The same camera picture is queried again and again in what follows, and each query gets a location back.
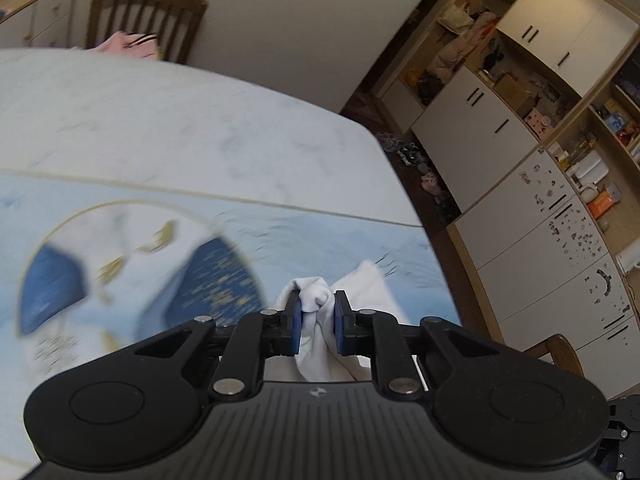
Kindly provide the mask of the white pink printed t-shirt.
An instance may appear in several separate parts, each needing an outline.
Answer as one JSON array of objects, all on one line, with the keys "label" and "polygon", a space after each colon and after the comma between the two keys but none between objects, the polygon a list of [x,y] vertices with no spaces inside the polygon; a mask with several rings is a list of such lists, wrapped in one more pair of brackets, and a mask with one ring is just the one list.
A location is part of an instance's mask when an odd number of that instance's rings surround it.
[{"label": "white pink printed t-shirt", "polygon": [[356,325],[355,313],[382,311],[398,322],[408,321],[388,289],[378,266],[364,260],[330,285],[320,276],[288,282],[273,307],[285,309],[292,292],[298,293],[302,327],[295,356],[274,356],[266,361],[270,382],[364,382],[371,370],[358,356],[343,356],[348,331]]}]

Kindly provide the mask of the pink garment on chair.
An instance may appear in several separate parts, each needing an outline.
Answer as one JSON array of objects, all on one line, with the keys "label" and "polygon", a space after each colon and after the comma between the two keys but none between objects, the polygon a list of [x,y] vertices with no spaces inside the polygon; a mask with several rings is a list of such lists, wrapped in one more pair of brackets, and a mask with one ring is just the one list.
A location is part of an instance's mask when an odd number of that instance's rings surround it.
[{"label": "pink garment on chair", "polygon": [[108,53],[125,58],[141,58],[142,60],[160,60],[160,45],[154,34],[126,34],[126,32],[114,32],[107,40],[92,52]]}]

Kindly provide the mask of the brown wooden chair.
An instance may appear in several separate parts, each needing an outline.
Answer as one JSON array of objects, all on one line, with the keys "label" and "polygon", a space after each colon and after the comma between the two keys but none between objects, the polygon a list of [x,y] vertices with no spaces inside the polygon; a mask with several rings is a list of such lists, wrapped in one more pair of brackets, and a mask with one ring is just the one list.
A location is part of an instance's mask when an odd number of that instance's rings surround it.
[{"label": "brown wooden chair", "polygon": [[163,61],[186,65],[207,9],[207,0],[91,0],[86,46],[114,32],[153,35]]}]

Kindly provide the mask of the white drawer cabinet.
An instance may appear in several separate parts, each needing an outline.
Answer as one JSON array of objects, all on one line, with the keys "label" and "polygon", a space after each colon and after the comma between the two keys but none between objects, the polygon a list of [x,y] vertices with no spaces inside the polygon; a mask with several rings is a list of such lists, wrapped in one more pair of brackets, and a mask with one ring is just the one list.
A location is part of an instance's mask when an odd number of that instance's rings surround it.
[{"label": "white drawer cabinet", "polygon": [[1,0],[2,49],[67,48],[75,0]]}]

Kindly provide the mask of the white wall cupboard unit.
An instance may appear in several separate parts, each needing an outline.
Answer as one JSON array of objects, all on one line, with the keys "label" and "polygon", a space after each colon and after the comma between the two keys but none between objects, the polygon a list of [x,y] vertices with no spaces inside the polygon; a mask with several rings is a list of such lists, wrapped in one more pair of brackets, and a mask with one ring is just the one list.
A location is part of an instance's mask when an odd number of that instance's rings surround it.
[{"label": "white wall cupboard unit", "polygon": [[554,334],[639,385],[639,15],[616,0],[437,0],[375,89],[491,335]]}]

